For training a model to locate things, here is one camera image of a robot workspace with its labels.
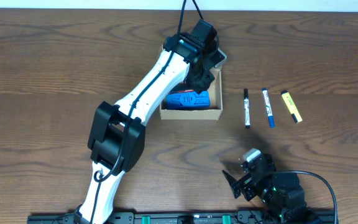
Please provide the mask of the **yellow highlighter pen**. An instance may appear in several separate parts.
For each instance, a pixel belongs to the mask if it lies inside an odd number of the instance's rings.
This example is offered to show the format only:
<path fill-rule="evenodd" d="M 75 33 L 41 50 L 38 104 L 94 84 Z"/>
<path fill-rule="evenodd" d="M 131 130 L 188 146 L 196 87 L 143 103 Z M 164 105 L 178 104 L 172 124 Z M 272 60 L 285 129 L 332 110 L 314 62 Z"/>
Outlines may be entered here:
<path fill-rule="evenodd" d="M 295 102 L 293 101 L 291 95 L 289 92 L 287 92 L 286 90 L 282 91 L 281 92 L 281 96 L 282 96 L 282 99 L 285 103 L 285 105 L 287 106 L 293 120 L 295 123 L 300 123 L 303 121 L 301 115 L 300 115 L 300 112 L 298 111 L 296 105 L 295 105 Z"/>

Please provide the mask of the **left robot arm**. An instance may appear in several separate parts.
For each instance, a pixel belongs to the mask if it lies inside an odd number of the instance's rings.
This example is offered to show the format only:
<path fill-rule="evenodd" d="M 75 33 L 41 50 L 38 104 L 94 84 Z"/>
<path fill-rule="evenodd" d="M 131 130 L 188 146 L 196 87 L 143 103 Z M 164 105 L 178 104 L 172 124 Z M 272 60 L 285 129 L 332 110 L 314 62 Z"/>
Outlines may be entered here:
<path fill-rule="evenodd" d="M 209 62 L 218 51 L 216 29 L 199 20 L 189 33 L 168 37 L 151 71 L 114 105 L 96 109 L 88 139 L 93 176 L 75 223 L 105 223 L 113 211 L 120 181 L 139 160 L 145 146 L 145 127 L 164 98 L 177 85 L 201 93 L 214 81 Z"/>

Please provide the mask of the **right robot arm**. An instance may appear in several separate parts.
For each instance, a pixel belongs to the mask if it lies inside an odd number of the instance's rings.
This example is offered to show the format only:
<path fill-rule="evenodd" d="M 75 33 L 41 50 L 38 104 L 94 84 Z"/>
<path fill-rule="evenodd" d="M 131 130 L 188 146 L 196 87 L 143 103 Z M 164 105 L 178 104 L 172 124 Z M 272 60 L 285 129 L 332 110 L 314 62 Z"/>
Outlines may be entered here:
<path fill-rule="evenodd" d="M 296 174 L 278 173 L 270 154 L 253 149 L 244 154 L 241 164 L 245 175 L 237 180 L 225 170 L 223 175 L 235 198 L 249 202 L 258 197 L 267 206 L 262 220 L 266 223 L 321 223 L 307 207 L 305 191 Z"/>

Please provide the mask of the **red black stapler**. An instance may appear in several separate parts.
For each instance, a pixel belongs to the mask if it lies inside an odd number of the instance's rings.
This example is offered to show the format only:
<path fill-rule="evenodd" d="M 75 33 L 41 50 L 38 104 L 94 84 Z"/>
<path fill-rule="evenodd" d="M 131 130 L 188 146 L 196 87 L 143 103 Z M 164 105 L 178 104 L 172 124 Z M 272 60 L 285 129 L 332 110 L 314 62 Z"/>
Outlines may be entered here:
<path fill-rule="evenodd" d="M 177 90 L 177 91 L 170 91 L 169 94 L 177 94 L 177 93 L 188 93 L 188 92 L 194 92 L 194 90 Z"/>

